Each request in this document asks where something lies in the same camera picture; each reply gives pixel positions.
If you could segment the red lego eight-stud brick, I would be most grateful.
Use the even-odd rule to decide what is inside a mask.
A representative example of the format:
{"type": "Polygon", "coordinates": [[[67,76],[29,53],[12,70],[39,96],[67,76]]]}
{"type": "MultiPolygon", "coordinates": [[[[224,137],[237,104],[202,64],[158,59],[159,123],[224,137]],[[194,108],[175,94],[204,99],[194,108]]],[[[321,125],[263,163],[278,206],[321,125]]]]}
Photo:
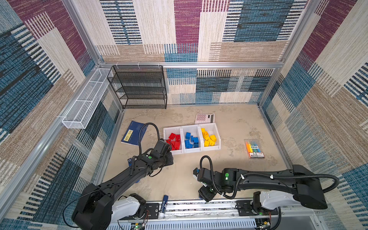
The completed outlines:
{"type": "Polygon", "coordinates": [[[180,150],[181,142],[171,141],[172,150],[180,150]]]}

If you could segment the blue lego eight-stud brick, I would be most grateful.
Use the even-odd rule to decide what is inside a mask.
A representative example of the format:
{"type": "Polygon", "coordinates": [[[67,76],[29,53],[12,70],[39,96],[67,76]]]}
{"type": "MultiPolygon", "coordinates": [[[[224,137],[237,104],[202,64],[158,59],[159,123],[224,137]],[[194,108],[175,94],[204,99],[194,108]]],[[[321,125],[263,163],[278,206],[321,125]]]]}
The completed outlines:
{"type": "Polygon", "coordinates": [[[190,140],[185,140],[185,148],[186,149],[191,149],[193,148],[193,144],[190,143],[190,140]]]}

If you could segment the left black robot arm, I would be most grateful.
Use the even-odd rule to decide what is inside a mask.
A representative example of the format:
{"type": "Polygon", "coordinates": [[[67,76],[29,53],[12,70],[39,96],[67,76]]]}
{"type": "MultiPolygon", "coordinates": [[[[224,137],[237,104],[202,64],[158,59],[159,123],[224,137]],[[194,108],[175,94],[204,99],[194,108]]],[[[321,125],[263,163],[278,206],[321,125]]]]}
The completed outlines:
{"type": "Polygon", "coordinates": [[[158,138],[154,148],[132,157],[132,165],[112,179],[99,184],[89,184],[76,199],[77,205],[71,216],[76,228],[105,230],[126,217],[141,217],[146,201],[137,194],[121,200],[120,197],[137,181],[151,176],[154,170],[173,165],[172,146],[158,138]]]}

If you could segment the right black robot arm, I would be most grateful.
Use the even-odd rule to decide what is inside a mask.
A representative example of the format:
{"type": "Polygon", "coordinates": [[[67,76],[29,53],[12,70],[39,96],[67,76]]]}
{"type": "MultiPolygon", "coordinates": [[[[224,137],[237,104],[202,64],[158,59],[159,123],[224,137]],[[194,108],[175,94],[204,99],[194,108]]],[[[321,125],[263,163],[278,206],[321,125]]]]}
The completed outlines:
{"type": "Polygon", "coordinates": [[[225,168],[222,172],[202,165],[193,170],[193,176],[203,186],[199,197],[210,202],[216,195],[235,199],[239,191],[254,189],[251,206],[255,212],[260,209],[274,210],[281,206],[300,204],[309,209],[327,209],[325,193],[339,185],[339,178],[330,174],[315,174],[302,165],[276,172],[255,172],[237,168],[225,168]]]}

